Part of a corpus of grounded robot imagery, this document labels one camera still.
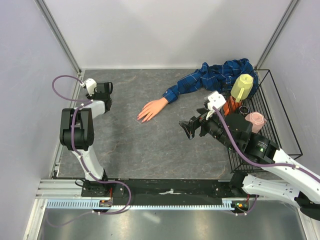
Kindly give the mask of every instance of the yellow bottle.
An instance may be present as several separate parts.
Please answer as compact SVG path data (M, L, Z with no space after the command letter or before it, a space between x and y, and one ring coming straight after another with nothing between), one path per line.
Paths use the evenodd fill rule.
M241 74L235 81L231 95L235 98L235 102L239 103L248 97L254 85L254 78L249 74Z

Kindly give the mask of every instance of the pink cup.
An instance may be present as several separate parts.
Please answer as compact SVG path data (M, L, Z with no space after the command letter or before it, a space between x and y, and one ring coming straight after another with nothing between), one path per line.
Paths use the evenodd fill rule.
M245 120L252 123L252 132L255 134L257 134L267 122L265 117L257 111L248 114Z

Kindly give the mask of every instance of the shirt cuff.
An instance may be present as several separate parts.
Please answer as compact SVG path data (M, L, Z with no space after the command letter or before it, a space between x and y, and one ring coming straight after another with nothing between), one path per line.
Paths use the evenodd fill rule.
M171 89L165 91L162 97L164 97L170 104L178 99L177 95Z

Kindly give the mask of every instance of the gray floor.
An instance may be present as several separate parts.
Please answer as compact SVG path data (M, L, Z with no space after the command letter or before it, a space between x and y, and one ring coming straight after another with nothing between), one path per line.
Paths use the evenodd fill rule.
M52 224L60 225L88 210L46 212ZM296 208L263 200L247 216L214 210L129 210L116 215L88 214L59 228L43 223L40 232L45 240L306 239Z
M180 120L197 116L210 92L181 95L146 123L137 115L149 101L159 99L168 87L192 73L191 69L86 70L84 79L113 82L113 104L94 119L94 149L111 178L230 179L226 148L210 136L188 140ZM79 99L83 99L81 90ZM64 149L59 177L83 177L77 160ZM273 179L260 173L259 177Z

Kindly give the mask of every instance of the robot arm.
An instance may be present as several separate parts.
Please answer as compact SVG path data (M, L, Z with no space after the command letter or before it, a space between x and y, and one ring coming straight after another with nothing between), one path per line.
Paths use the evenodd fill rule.
M225 129L227 127L244 158L288 182L274 182L250 174L235 173L229 184L235 195L237 192L245 192L277 199L300 208L311 218L320 220L320 176L293 160L276 143L252 133L252 123L246 121L241 114L227 115L224 127L217 114L214 114L215 109L219 110L226 102L222 95L213 92L205 99L205 108L197 109L200 116L192 117L189 122L179 122L188 138L191 140L195 136L195 130L201 127L200 137L210 134L234 151L234 145Z
M99 180L106 180L105 170L100 165L92 146L95 138L93 119L110 110L112 105L110 94L113 91L113 84L111 82L96 83L95 80L89 78L81 86L87 90L86 97L92 100L92 103L77 112L75 123L77 126L74 128L75 148L82 154L83 161L90 169L90 173ZM62 110L60 142L79 159L82 169L86 173L80 157L73 151L71 143L71 124L74 112L75 108L64 108ZM89 174L85 175L85 179L94 181Z

